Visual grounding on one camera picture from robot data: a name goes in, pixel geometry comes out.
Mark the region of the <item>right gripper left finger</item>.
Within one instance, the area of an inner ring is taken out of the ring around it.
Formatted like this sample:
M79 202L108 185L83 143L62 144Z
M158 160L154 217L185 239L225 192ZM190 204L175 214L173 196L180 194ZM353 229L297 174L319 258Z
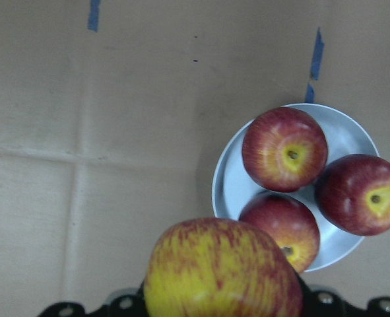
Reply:
M107 297L108 316L148 317L143 287L144 282L112 292Z

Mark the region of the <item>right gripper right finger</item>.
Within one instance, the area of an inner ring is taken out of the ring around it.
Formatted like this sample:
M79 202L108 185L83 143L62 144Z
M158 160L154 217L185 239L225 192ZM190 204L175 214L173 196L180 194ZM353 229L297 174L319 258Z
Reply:
M346 308L336 294L327 290L312 291L306 282L297 276L302 291L302 310L300 316L344 316Z

